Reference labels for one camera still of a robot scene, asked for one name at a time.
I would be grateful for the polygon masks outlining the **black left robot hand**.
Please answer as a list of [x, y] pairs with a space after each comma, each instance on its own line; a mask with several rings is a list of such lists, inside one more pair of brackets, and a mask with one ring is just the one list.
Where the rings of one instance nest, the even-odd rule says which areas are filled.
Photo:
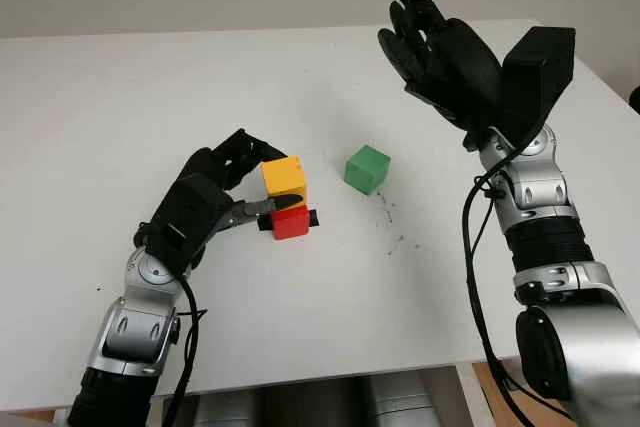
[[234, 201], [227, 192], [237, 187], [242, 179], [260, 163], [283, 159], [285, 154], [244, 129], [238, 129], [214, 149], [203, 147], [192, 154], [179, 179], [200, 174], [213, 184], [214, 213], [207, 224], [207, 235], [189, 260], [195, 269], [205, 251], [206, 244], [219, 231], [255, 222], [261, 216], [283, 211], [303, 200], [301, 194], [269, 194], [266, 200]]

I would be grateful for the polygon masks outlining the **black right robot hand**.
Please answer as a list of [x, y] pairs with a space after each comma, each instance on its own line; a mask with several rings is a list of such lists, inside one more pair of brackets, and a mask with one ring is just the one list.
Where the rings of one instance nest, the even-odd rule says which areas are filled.
[[389, 15], [392, 27], [380, 29], [378, 41], [405, 91], [463, 130], [466, 150], [480, 149], [501, 107], [494, 53], [466, 22], [445, 18], [433, 0], [394, 0]]

